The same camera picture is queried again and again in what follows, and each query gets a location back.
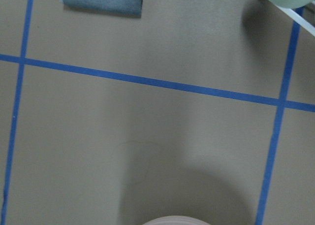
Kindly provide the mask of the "pink bowl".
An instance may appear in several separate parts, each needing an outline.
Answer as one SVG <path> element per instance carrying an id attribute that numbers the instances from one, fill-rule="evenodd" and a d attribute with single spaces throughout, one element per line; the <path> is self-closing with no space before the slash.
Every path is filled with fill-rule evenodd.
<path id="1" fill-rule="evenodd" d="M 202 220 L 187 216 L 165 216 L 150 220 L 143 225 L 210 225 Z"/>

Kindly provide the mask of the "white cup rack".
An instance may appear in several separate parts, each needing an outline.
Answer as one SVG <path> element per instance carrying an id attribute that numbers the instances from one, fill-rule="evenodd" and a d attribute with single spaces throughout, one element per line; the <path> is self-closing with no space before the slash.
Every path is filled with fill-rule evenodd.
<path id="1" fill-rule="evenodd" d="M 293 21 L 303 27 L 312 36 L 315 35 L 315 1 L 312 1 L 311 3 L 304 6 L 304 9 L 306 11 L 305 15 L 299 15 L 297 13 L 297 9 L 294 10 L 289 8 L 282 8 L 279 6 L 278 8 Z"/>

